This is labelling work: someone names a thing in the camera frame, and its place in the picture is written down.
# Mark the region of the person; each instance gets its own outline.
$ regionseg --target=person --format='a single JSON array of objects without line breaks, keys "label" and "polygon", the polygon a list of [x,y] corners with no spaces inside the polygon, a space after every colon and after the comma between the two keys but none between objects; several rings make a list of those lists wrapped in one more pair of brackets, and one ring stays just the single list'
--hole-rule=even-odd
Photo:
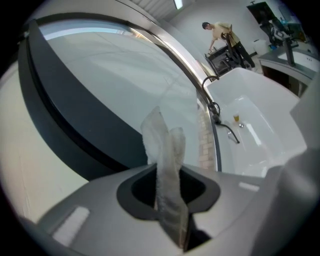
[{"label": "person", "polygon": [[222,34],[229,33],[231,47],[235,50],[236,54],[239,56],[241,67],[243,67],[244,69],[246,68],[244,61],[242,59],[242,57],[243,57],[250,64],[251,68],[253,70],[256,70],[255,63],[251,59],[250,55],[247,53],[247,51],[244,48],[244,46],[242,45],[242,43],[240,42],[239,37],[237,37],[237,35],[233,32],[232,24],[222,23],[222,22],[210,24],[209,22],[203,22],[202,27],[205,30],[212,30],[213,38],[212,38],[212,41],[211,41],[211,44],[209,47],[209,51],[211,51],[212,46],[214,45],[216,40],[221,39],[224,41],[224,39],[222,39],[222,37],[221,37]]}]

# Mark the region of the ceiling light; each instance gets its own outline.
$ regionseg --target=ceiling light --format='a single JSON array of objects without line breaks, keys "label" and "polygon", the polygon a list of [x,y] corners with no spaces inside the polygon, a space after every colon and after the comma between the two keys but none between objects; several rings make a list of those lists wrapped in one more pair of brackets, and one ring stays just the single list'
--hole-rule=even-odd
[{"label": "ceiling light", "polygon": [[174,5],[179,10],[182,7],[182,0],[174,0]]}]

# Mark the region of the white wall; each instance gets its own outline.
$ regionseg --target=white wall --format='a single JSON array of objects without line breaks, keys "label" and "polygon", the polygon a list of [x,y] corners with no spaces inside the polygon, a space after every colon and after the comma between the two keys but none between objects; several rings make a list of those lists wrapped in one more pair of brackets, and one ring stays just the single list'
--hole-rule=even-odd
[{"label": "white wall", "polygon": [[173,36],[197,61],[207,63],[205,56],[178,29],[165,20],[160,20],[161,28]]},{"label": "white wall", "polygon": [[[280,17],[277,0],[257,1],[267,2],[274,14]],[[259,24],[247,9],[249,0],[199,0],[189,6],[169,22],[183,33],[202,53],[207,53],[212,39],[212,32],[202,28],[203,22],[228,22],[240,38],[249,54],[255,50],[252,42],[257,39],[269,41],[268,36],[260,29]],[[221,40],[214,46],[220,48],[226,44]]]}]

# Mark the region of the cable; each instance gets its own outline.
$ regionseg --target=cable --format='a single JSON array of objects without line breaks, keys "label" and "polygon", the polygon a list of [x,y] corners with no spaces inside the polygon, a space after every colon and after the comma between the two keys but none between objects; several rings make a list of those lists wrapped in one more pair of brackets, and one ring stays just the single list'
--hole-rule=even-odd
[{"label": "cable", "polygon": [[228,125],[221,123],[221,120],[220,120],[220,117],[219,117],[219,116],[220,116],[221,109],[220,109],[219,104],[216,103],[216,102],[213,102],[213,101],[211,100],[210,96],[208,95],[207,91],[205,90],[205,82],[206,82],[208,79],[210,79],[210,78],[215,78],[215,79],[219,80],[219,77],[218,77],[218,76],[216,76],[216,75],[209,75],[209,76],[207,76],[207,77],[203,80],[202,85],[201,85],[201,88],[202,88],[202,90],[204,91],[207,99],[209,100],[208,108],[212,111],[214,124],[215,124],[216,126],[224,126],[224,127],[228,128],[229,131],[233,134],[233,136],[234,136],[234,138],[235,138],[235,140],[236,140],[236,143],[239,144],[240,141],[238,140],[238,138],[237,138],[237,136],[235,135],[234,131],[231,130],[231,128],[230,128]]},{"label": "cable", "polygon": [[232,134],[233,134],[233,136],[234,136],[234,138],[235,138],[235,140],[236,140],[236,143],[237,143],[237,144],[240,143],[240,141],[238,140],[238,138],[237,138],[237,136],[235,135],[234,131],[231,130],[231,128],[230,128],[228,125],[223,124],[223,123],[215,123],[215,124],[216,124],[217,126],[224,126],[224,127],[228,128],[229,131],[232,132]]}]

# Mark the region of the monitor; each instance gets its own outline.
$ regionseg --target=monitor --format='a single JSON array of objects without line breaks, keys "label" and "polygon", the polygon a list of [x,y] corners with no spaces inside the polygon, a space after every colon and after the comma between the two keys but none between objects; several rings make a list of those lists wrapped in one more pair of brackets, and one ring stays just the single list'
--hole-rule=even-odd
[{"label": "monitor", "polygon": [[276,18],[266,2],[248,5],[247,8],[259,24],[267,23]]}]

